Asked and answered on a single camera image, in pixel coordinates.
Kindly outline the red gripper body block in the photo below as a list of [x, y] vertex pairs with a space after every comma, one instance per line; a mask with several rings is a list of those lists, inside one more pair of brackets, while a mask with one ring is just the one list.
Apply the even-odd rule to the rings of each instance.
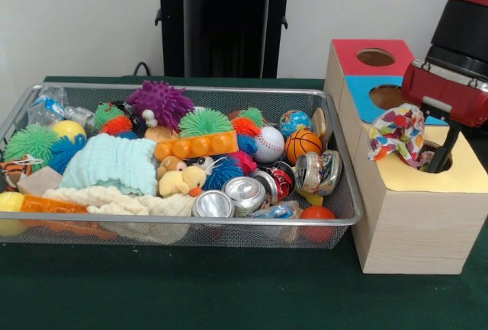
[[468, 127], [487, 121], [487, 81], [415, 59], [402, 81], [403, 99], [418, 107], [445, 112]]

